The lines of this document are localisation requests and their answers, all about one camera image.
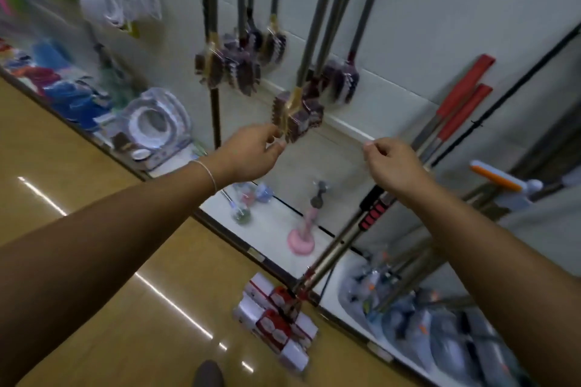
forearm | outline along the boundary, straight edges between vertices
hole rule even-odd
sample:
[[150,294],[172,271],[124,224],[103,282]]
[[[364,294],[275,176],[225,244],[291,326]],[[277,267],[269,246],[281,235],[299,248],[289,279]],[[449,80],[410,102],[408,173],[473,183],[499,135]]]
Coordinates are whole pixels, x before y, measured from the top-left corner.
[[533,377],[581,385],[578,280],[435,183],[409,204]]
[[[227,179],[205,158],[219,186]],[[127,188],[0,248],[0,385],[93,316],[214,194],[197,163]]]

person's right hand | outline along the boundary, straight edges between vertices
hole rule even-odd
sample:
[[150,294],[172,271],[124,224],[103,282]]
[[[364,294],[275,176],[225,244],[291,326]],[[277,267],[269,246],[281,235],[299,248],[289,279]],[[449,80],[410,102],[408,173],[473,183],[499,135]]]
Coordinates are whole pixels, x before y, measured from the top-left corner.
[[363,154],[375,183],[407,205],[416,192],[433,183],[412,148],[405,142],[381,138],[366,142]]

hand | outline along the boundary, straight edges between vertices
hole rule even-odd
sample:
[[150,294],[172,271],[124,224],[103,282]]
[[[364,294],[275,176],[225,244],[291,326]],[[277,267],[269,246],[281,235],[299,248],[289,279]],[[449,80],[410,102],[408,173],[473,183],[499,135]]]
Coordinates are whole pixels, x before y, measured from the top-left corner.
[[274,142],[281,136],[281,131],[274,124],[239,128],[207,158],[207,167],[214,175],[218,188],[235,182],[253,181],[271,171],[287,146],[285,141]]
[[405,142],[381,138],[366,142],[363,154],[376,184],[407,205],[415,193],[434,183],[415,152]]

pink brush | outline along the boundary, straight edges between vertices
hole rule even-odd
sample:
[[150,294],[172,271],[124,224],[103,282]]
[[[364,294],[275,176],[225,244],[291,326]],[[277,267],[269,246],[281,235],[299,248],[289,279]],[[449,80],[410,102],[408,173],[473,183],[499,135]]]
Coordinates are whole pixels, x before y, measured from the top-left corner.
[[293,229],[288,237],[287,243],[291,251],[297,256],[308,256],[315,249],[315,239],[311,234],[311,229],[317,219],[319,210],[323,207],[323,193],[327,191],[327,186],[323,181],[318,183],[317,195],[311,199],[311,206],[303,216],[303,224],[299,229]]

yellow tiled floor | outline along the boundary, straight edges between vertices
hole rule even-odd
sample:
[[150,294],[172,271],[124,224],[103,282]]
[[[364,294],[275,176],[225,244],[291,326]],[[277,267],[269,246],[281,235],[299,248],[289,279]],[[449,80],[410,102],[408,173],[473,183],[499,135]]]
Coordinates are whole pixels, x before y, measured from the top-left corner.
[[[0,244],[61,216],[18,177],[65,212],[138,182],[3,80],[0,98]],[[187,386],[206,359],[218,361],[228,387],[416,385],[311,307],[307,313],[320,334],[310,349],[310,366],[302,379],[289,374],[231,316],[244,283],[257,271],[258,266],[189,219],[143,265],[141,278],[128,281],[20,385]]]

